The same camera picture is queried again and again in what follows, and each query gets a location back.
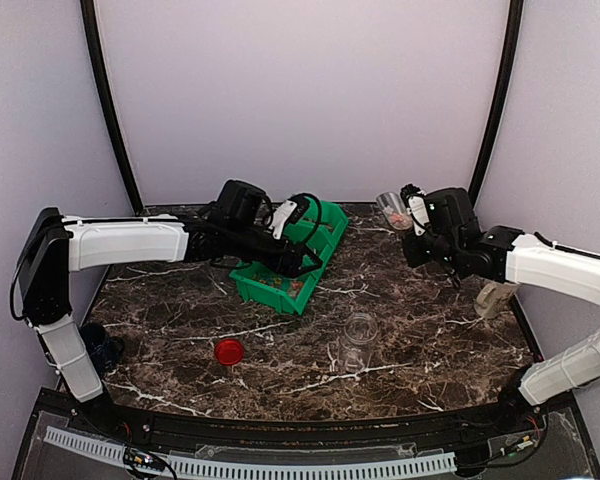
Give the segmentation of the clear glass jar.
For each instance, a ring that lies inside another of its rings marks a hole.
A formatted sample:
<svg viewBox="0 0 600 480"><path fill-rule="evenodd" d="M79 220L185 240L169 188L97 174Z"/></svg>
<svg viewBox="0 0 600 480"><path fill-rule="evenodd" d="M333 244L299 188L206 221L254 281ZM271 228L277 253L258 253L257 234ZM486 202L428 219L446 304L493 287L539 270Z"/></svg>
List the clear glass jar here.
<svg viewBox="0 0 600 480"><path fill-rule="evenodd" d="M341 373L365 370L379 336L377 321L367 313L354 313L344 323L338 337L338 369Z"/></svg>

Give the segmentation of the green bin end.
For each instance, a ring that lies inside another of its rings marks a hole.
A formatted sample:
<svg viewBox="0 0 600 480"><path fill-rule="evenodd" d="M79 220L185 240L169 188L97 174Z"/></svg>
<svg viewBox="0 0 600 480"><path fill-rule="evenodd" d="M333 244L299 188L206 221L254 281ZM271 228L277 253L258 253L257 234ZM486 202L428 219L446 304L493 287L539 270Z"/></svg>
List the green bin end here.
<svg viewBox="0 0 600 480"><path fill-rule="evenodd" d="M332 202L320 201L321 215L318 215L316 201L304 195L296 194L291 198L300 208L302 215L296 223L285 226L284 233L294 241L304 240L318 223L317 232L324 233L328 238L338 242L346 230L349 219L342 208Z"/></svg>

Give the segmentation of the metal scoop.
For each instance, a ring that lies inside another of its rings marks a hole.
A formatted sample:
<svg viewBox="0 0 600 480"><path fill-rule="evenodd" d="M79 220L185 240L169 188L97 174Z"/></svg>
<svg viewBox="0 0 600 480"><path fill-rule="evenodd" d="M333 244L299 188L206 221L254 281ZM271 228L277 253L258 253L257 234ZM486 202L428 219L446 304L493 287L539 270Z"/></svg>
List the metal scoop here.
<svg viewBox="0 0 600 480"><path fill-rule="evenodd" d="M397 193L384 192L378 195L376 204L392 231L406 233L414 227L407 207Z"/></svg>

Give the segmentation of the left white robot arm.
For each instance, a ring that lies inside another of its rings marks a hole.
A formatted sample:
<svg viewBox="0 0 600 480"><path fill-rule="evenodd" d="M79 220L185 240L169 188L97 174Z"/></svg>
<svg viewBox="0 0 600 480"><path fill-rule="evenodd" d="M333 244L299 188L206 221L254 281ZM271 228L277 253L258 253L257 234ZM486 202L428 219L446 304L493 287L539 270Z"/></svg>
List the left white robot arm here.
<svg viewBox="0 0 600 480"><path fill-rule="evenodd" d="M72 317L70 273L139 262L216 264L225 257L260 263L287 278L323 265L307 238L294 241L279 225L227 225L210 217L167 214L81 218L48 207L39 213L17 260L10 314L35 330L70 394L84 404L83 421L100 436L111 436L121 427L121 415L102 399L106 389Z"/></svg>

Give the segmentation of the green bin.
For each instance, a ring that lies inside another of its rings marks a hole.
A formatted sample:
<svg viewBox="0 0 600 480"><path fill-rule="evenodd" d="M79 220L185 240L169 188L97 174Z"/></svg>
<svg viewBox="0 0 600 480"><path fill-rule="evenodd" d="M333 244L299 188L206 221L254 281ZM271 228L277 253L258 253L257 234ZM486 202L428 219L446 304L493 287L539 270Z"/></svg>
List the green bin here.
<svg viewBox="0 0 600 480"><path fill-rule="evenodd" d="M294 242L304 240L312 230L311 223L298 223L285 228L285 234ZM341 234L322 225L308 240L308 248L326 265L334 254L341 239Z"/></svg>
<svg viewBox="0 0 600 480"><path fill-rule="evenodd" d="M287 278L260 263L253 263L240 264L231 271L230 278L243 301L271 307L280 314L301 315L324 271L320 268L297 278Z"/></svg>

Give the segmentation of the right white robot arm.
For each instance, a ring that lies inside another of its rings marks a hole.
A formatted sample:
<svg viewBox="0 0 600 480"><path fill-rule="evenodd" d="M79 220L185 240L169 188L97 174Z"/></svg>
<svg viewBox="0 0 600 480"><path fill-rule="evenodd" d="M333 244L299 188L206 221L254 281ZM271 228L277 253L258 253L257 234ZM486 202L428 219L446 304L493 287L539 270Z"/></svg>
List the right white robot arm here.
<svg viewBox="0 0 600 480"><path fill-rule="evenodd" d="M479 276L502 285L544 288L600 307L600 254L550 241L539 233L496 226L481 229L468 192L446 188L424 193L408 184L400 192L413 228L402 240L410 267L431 261L454 281ZM600 380L600 328L585 340L514 378L490 413L501 434L514 432L529 406Z"/></svg>

